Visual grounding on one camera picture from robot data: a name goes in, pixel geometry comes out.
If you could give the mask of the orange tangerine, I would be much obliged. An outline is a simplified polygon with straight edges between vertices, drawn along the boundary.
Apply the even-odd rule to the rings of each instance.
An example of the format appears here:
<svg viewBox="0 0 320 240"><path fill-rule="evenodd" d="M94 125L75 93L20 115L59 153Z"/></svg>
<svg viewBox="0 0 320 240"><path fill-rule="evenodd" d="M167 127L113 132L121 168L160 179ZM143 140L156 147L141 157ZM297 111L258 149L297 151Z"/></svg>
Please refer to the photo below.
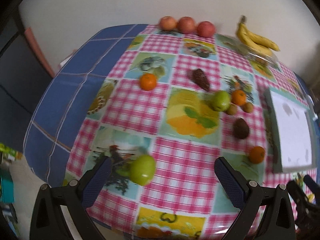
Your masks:
<svg viewBox="0 0 320 240"><path fill-rule="evenodd" d="M264 161L265 149L261 146L254 146L248 152L249 161L253 164L259 164Z"/></svg>
<svg viewBox="0 0 320 240"><path fill-rule="evenodd" d="M233 104L241 107L246 103L247 96L243 90L237 89L232 92L231 98Z"/></svg>
<svg viewBox="0 0 320 240"><path fill-rule="evenodd" d="M151 73L145 73L139 78L139 86L142 90L153 90L157 86L157 77Z"/></svg>

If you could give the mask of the green apple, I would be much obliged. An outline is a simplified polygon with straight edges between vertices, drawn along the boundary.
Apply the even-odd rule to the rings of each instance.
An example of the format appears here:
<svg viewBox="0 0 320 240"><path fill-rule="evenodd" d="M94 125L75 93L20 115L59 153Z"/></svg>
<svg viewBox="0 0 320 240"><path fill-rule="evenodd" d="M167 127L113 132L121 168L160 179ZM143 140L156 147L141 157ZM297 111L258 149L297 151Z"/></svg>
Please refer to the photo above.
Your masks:
<svg viewBox="0 0 320 240"><path fill-rule="evenodd" d="M229 108L231 97L225 90L220 90L214 93L210 103L215 111L224 112Z"/></svg>
<svg viewBox="0 0 320 240"><path fill-rule="evenodd" d="M156 172L156 162L150 155L140 155L130 165L129 180L140 186L148 185Z"/></svg>

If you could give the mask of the brown kiwi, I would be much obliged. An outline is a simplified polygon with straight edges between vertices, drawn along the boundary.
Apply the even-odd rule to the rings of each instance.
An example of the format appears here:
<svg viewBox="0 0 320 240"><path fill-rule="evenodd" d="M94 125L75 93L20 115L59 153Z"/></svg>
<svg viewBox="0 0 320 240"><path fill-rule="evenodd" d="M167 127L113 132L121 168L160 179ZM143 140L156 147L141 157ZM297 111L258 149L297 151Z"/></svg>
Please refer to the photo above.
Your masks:
<svg viewBox="0 0 320 240"><path fill-rule="evenodd" d="M231 103L228 107L228 109L225 111L226 114L228 115L235 115L238 111L237 105Z"/></svg>
<svg viewBox="0 0 320 240"><path fill-rule="evenodd" d="M245 113L252 113L254 110L254 105L251 102L247 102L241 108Z"/></svg>

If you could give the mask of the white tray teal rim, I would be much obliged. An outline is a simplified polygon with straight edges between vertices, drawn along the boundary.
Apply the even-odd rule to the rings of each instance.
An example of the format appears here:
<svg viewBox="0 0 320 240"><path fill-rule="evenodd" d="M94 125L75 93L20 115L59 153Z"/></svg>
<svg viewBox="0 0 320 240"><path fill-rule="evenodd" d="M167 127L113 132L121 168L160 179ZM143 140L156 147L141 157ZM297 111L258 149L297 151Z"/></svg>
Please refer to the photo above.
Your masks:
<svg viewBox="0 0 320 240"><path fill-rule="evenodd" d="M264 96L271 122L274 173L316 168L319 147L309 109L273 87L267 88Z"/></svg>

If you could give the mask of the blue plaid cloth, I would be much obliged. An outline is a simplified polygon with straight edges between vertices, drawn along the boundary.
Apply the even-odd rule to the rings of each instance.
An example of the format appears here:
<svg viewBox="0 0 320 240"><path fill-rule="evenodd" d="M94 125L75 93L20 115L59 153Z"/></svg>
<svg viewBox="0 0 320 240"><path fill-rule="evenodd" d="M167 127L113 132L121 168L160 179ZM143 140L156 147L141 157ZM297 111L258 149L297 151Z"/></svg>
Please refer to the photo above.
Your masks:
<svg viewBox="0 0 320 240"><path fill-rule="evenodd" d="M45 183L62 185L71 149L93 98L146 26L128 24L102 29L52 79L31 117L23 143L30 169Z"/></svg>

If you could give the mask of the pink checkered fruit tablecloth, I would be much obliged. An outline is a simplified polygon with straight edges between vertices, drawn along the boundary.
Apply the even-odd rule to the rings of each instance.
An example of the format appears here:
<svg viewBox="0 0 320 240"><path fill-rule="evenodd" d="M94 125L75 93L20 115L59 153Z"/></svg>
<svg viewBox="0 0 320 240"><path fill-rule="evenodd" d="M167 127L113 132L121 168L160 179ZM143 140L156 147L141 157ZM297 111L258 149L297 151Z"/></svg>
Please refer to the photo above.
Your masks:
<svg viewBox="0 0 320 240"><path fill-rule="evenodd" d="M191 80L200 68L210 90ZM157 77L153 90L139 78ZM141 237L203 239L223 234L238 211L214 174L223 156L247 179L275 187L294 179L302 183L312 169L295 173L272 170L272 135L264 92L273 87L304 103L294 72L284 64L266 66L239 54L232 39L165 33L148 25L114 65L87 111L67 162L65 182L80 178L103 156L120 155L97 200L87 209L93 220L113 230ZM235 115L215 111L211 98L225 90L246 93L252 113L240 106ZM243 118L246 139L233 136ZM262 163L249 161L254 146L265 149ZM156 162L153 180L140 186L129 180L131 163L140 155Z"/></svg>

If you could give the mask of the dark brown avocado left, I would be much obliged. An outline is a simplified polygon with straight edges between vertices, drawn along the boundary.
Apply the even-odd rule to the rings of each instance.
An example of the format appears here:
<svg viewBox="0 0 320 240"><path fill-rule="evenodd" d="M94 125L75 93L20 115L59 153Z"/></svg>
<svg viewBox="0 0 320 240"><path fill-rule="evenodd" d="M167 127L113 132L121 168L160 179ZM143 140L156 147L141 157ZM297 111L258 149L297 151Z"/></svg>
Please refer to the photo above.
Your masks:
<svg viewBox="0 0 320 240"><path fill-rule="evenodd" d="M210 90L210 83L208 81L208 78L204 71L200 68L195 69L191 72L191 80L203 90Z"/></svg>

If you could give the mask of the yellow banana bunch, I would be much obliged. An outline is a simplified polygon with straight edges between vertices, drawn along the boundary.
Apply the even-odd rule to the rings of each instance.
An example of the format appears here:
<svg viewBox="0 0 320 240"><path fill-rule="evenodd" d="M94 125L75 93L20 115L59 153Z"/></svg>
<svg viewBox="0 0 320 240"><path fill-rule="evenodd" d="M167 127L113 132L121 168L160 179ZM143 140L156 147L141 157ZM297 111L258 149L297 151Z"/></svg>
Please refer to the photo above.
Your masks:
<svg viewBox="0 0 320 240"><path fill-rule="evenodd" d="M242 15L236 31L236 36L244 45L248 46L257 53L266 56L272 56L273 51L280 51L275 42L249 31L246 26L246 21L247 17Z"/></svg>

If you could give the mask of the clear plastic container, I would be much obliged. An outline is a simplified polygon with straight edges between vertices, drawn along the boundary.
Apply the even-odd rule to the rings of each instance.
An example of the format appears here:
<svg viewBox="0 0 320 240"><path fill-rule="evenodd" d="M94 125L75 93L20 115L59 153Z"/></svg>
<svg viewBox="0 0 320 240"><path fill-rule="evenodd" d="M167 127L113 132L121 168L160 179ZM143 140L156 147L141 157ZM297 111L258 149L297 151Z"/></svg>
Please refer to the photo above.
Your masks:
<svg viewBox="0 0 320 240"><path fill-rule="evenodd" d="M261 54L256 52L249 46L243 44L238 39L233 39L233 46L235 47L236 51L239 52L242 56L247 59L258 61L259 63L264 63L266 66L275 67L279 64L278 58L274 53L271 56Z"/></svg>

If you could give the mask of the right red apple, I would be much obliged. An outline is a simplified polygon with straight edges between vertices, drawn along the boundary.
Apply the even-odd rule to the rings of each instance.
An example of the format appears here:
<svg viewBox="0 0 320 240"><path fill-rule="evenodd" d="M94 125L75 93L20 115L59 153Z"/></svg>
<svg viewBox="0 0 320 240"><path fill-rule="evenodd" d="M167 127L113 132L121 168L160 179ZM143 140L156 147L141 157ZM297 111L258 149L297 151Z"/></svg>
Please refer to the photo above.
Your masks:
<svg viewBox="0 0 320 240"><path fill-rule="evenodd" d="M215 34L215 25L209 21L202 21L197 25L196 33L200 37L210 38Z"/></svg>

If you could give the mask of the red apple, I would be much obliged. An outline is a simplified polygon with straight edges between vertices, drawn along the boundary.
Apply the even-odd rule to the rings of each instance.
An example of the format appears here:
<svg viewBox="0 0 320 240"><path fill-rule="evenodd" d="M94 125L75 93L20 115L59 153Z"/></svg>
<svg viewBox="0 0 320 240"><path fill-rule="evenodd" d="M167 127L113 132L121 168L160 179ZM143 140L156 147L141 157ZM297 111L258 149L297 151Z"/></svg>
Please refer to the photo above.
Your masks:
<svg viewBox="0 0 320 240"><path fill-rule="evenodd" d="M210 38L215 34L215 25L209 21L202 21L197 25L196 33L200 37Z"/></svg>
<svg viewBox="0 0 320 240"><path fill-rule="evenodd" d="M164 16L159 20L158 26L162 31L173 31L176 29L177 21L172 16Z"/></svg>
<svg viewBox="0 0 320 240"><path fill-rule="evenodd" d="M177 30L182 34L192 34L195 32L196 23L192 17L184 16L178 20Z"/></svg>

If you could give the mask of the middle red apple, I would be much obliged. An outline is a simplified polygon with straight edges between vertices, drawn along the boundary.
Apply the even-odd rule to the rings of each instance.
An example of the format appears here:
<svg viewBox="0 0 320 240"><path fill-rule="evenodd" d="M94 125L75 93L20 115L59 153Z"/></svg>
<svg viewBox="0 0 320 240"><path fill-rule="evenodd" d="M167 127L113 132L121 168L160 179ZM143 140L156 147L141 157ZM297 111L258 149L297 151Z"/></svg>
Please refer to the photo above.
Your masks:
<svg viewBox="0 0 320 240"><path fill-rule="evenodd" d="M192 17L184 16L178 20L177 30L182 34L192 34L195 32L196 23Z"/></svg>

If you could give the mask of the left red apple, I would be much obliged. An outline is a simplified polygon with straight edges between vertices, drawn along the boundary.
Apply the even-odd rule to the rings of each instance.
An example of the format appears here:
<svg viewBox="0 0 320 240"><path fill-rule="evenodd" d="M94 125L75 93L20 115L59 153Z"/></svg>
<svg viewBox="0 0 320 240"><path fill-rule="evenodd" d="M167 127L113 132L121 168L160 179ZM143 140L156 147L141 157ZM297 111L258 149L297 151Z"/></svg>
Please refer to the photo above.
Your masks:
<svg viewBox="0 0 320 240"><path fill-rule="evenodd" d="M164 16L159 20L158 26L162 31L173 31L176 29L177 21L172 16Z"/></svg>

